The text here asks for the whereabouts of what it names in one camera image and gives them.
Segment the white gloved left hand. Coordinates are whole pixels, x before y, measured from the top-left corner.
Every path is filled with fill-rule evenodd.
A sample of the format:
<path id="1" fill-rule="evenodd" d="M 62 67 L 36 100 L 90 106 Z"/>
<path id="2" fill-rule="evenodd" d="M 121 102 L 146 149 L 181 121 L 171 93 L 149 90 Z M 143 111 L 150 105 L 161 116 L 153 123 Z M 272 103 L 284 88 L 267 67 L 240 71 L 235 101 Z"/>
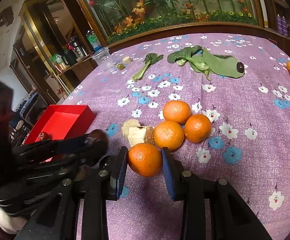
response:
<path id="1" fill-rule="evenodd" d="M 11 217 L 0 207 L 0 228 L 10 234 L 16 235 L 27 223 L 23 217 Z"/>

